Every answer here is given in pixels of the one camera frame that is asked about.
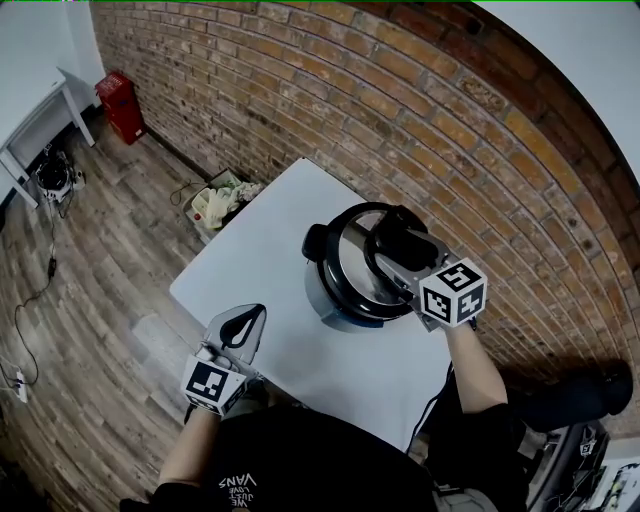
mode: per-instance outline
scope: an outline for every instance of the black t-shirt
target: black t-shirt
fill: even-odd
[[[515,449],[513,457],[503,449],[504,429],[498,428],[500,446],[494,444],[490,461],[475,460],[473,446],[482,443],[470,439],[495,430],[502,411],[499,406],[472,415],[476,432],[461,427],[458,434],[469,442],[461,443],[464,453],[453,447],[447,465],[466,465],[456,485],[484,492],[500,511],[517,512],[524,510],[526,484]],[[493,437],[489,442],[495,443]],[[436,510],[433,484],[423,467],[368,432],[308,409],[273,407],[222,422],[211,461],[201,488],[164,484],[156,490],[151,509]]]

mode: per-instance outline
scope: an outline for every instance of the stainless steel lid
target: stainless steel lid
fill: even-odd
[[[404,304],[404,300],[387,290],[369,269],[364,255],[367,235],[385,213],[371,210],[351,219],[340,234],[338,257],[345,277],[358,293],[382,306],[395,306]]]

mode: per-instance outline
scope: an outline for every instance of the wooden floor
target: wooden floor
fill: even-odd
[[[27,405],[0,393],[0,445],[55,509],[99,512],[153,491],[181,428],[179,379],[202,330],[173,304],[169,285],[202,243],[169,195],[201,180],[149,135],[126,146],[102,119],[90,129],[93,148],[79,133],[68,139],[87,186],[67,218],[54,211],[57,273],[19,316],[40,377]],[[35,370],[13,312],[46,282],[50,244],[46,205],[31,210],[14,198],[0,234],[0,354],[28,379]]]

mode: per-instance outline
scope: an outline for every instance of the baseboard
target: baseboard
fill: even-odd
[[[193,160],[191,160],[191,158],[189,158],[182,151],[180,151],[178,148],[176,148],[173,144],[171,144],[171,142],[169,142],[167,139],[165,139],[162,135],[160,135],[153,128],[151,128],[150,126],[146,126],[146,130],[147,130],[147,133],[149,135],[151,135],[154,139],[156,139],[158,144],[160,144],[169,153],[171,153],[178,160],[180,160],[184,165],[189,167],[189,169],[191,169],[198,176],[200,176],[200,178],[202,178],[202,181],[204,181],[206,183],[206,182],[210,181],[212,178],[215,177],[215,176],[212,176],[211,173],[208,173],[207,171],[205,171],[204,168],[199,166]]]

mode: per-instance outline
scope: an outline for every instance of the desk leg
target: desk leg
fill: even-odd
[[[9,148],[5,149],[2,154],[0,154],[0,162],[2,162],[9,171],[11,171],[12,168],[14,171],[17,171],[18,174],[20,174],[20,177],[24,178],[25,183],[29,181],[29,175],[25,172],[20,165],[20,162],[16,160],[11,151],[9,151]]]
[[[16,192],[18,194],[24,197],[24,200],[27,202],[27,204],[31,206],[31,208],[37,208],[38,201],[36,201],[33,197],[31,197],[31,195],[29,195],[29,192],[27,192],[24,188],[20,186],[20,183],[18,183],[18,180],[16,180],[13,177],[13,174],[9,172],[9,169],[7,169],[2,162],[0,162],[0,172],[2,171],[4,171],[5,174],[7,175],[7,179],[11,182],[11,186],[16,189]]]
[[[95,141],[89,133],[87,125],[84,124],[84,121],[82,120],[82,116],[80,115],[80,111],[78,110],[75,101],[73,101],[73,97],[71,96],[69,87],[65,85],[62,88],[62,94],[64,95],[64,99],[67,102],[67,106],[69,107],[69,111],[71,112],[71,117],[73,118],[74,124],[80,128],[80,131],[82,132],[82,135],[84,135],[84,139],[87,141],[87,144],[89,144],[89,146],[93,146],[95,144]]]

